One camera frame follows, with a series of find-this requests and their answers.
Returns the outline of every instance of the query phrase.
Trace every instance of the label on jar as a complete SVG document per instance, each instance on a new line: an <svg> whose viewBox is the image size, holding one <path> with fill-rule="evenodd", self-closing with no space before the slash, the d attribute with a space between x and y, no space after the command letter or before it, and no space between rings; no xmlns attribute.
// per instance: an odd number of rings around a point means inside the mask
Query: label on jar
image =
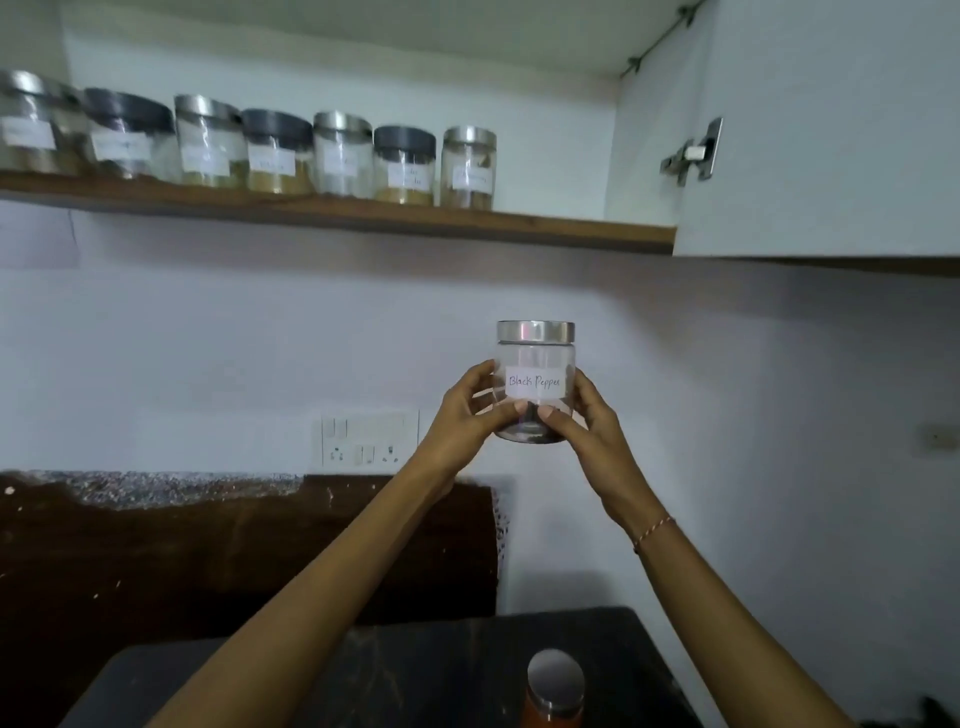
<svg viewBox="0 0 960 728"><path fill-rule="evenodd" d="M450 183L454 189L468 189L471 192L493 194L493 170L490 167L478 167L475 164L457 164L453 167Z"/></svg>
<svg viewBox="0 0 960 728"><path fill-rule="evenodd" d="M248 144L251 172L266 172L268 175L297 176L297 154L292 149Z"/></svg>
<svg viewBox="0 0 960 728"><path fill-rule="evenodd" d="M57 149L54 130L49 121L25 119L22 116L4 116L3 140L8 147Z"/></svg>
<svg viewBox="0 0 960 728"><path fill-rule="evenodd" d="M325 141L320 154L324 158L324 174L335 177L356 177L360 171L360 155L357 150Z"/></svg>
<svg viewBox="0 0 960 728"><path fill-rule="evenodd" d="M430 174L429 167L424 164L388 161L387 186L430 192L433 187L433 176Z"/></svg>
<svg viewBox="0 0 960 728"><path fill-rule="evenodd" d="M184 172L199 172L215 177L230 176L230 160L222 149L188 144L180 147L180 159Z"/></svg>
<svg viewBox="0 0 960 728"><path fill-rule="evenodd" d="M507 397L515 400L560 400L566 396L566 369L506 367Z"/></svg>
<svg viewBox="0 0 960 728"><path fill-rule="evenodd" d="M92 132L93 154L98 161L150 161L150 137L143 132Z"/></svg>

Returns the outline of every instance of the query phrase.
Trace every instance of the black countertop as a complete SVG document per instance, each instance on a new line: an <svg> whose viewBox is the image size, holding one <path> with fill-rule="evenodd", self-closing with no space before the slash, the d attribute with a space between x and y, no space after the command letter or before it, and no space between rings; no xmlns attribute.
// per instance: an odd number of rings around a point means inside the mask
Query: black countertop
<svg viewBox="0 0 960 728"><path fill-rule="evenodd" d="M119 652L61 728L142 726L221 643ZM527 663L546 647L568 652L584 670L584 728L700 728L646 630L625 607L352 629L292 725L515 728Z"/></svg>

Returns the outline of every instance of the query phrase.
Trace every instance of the spice jar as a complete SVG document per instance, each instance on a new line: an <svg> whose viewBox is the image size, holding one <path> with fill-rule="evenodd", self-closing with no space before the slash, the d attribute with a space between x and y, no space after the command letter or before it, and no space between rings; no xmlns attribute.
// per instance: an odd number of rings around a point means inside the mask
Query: spice jar
<svg viewBox="0 0 960 728"><path fill-rule="evenodd" d="M174 109L183 183L247 186L247 140L239 109L196 94L178 96Z"/></svg>
<svg viewBox="0 0 960 728"><path fill-rule="evenodd" d="M568 321L498 321L493 398L527 400L519 420L497 432L517 443L559 443L562 437L537 414L540 404L570 413L576 376L574 325Z"/></svg>
<svg viewBox="0 0 960 728"><path fill-rule="evenodd" d="M76 89L30 71L0 71L0 169L82 174L85 133Z"/></svg>
<svg viewBox="0 0 960 728"><path fill-rule="evenodd" d="M373 133L374 197L387 203L433 205L437 137L414 127Z"/></svg>
<svg viewBox="0 0 960 728"><path fill-rule="evenodd" d="M373 194L373 130L366 119L342 111L313 117L317 191L340 197Z"/></svg>
<svg viewBox="0 0 960 728"><path fill-rule="evenodd" d="M580 728L584 716L584 672L559 649L544 649L527 666L527 696L520 728Z"/></svg>
<svg viewBox="0 0 960 728"><path fill-rule="evenodd" d="M250 162L247 188L278 195L313 192L313 126L310 122L267 109L247 109L241 116Z"/></svg>
<svg viewBox="0 0 960 728"><path fill-rule="evenodd" d="M90 122L86 158L97 174L180 181L173 112L143 96L106 88L88 88L82 100Z"/></svg>
<svg viewBox="0 0 960 728"><path fill-rule="evenodd" d="M444 133L440 204L492 209L496 176L496 134L480 127L453 127Z"/></svg>

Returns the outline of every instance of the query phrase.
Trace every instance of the dark gray lid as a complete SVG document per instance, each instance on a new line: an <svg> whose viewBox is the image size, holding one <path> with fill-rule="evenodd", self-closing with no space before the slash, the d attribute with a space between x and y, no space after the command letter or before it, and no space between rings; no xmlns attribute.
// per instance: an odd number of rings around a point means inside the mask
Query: dark gray lid
<svg viewBox="0 0 960 728"><path fill-rule="evenodd" d="M82 98L87 116L105 116L136 122L147 129L172 132L174 114L152 99L108 88L86 88Z"/></svg>
<svg viewBox="0 0 960 728"><path fill-rule="evenodd" d="M498 321L496 338L504 344L572 344L572 321Z"/></svg>
<svg viewBox="0 0 960 728"><path fill-rule="evenodd" d="M484 144L496 149L496 134L489 129L465 125L450 127L444 132L444 141L462 142L464 144Z"/></svg>
<svg viewBox="0 0 960 728"><path fill-rule="evenodd" d="M240 123L240 109L197 93L182 93L177 96L174 99L174 109L177 110L177 113L185 111L210 119L223 119L224 121Z"/></svg>
<svg viewBox="0 0 960 728"><path fill-rule="evenodd" d="M80 91L73 86L38 76L30 71L0 71L0 90L47 96L69 104L80 103Z"/></svg>
<svg viewBox="0 0 960 728"><path fill-rule="evenodd" d="M366 136L373 134L373 127L367 119L343 111L321 111L313 117L313 125L317 129L334 132L358 132Z"/></svg>
<svg viewBox="0 0 960 728"><path fill-rule="evenodd" d="M298 144L313 143L313 125L299 116L269 109L244 109L240 116L244 133L278 136Z"/></svg>
<svg viewBox="0 0 960 728"><path fill-rule="evenodd" d="M576 716L583 708L586 686L577 661L559 649L538 652L527 666L527 693L542 716Z"/></svg>
<svg viewBox="0 0 960 728"><path fill-rule="evenodd" d="M416 127L377 127L373 146L381 149L402 149L419 155L437 155L437 137Z"/></svg>

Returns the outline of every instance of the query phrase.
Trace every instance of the forearm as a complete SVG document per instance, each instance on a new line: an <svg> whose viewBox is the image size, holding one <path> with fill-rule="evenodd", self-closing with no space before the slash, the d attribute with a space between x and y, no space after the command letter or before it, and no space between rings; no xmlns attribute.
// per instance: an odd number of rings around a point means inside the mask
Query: forearm
<svg viewBox="0 0 960 728"><path fill-rule="evenodd" d="M404 469L157 714L166 726L286 725L436 497Z"/></svg>
<svg viewBox="0 0 960 728"><path fill-rule="evenodd" d="M649 491L642 500L625 519L634 541L665 515ZM664 612L731 728L853 726L678 526L658 528L639 551Z"/></svg>

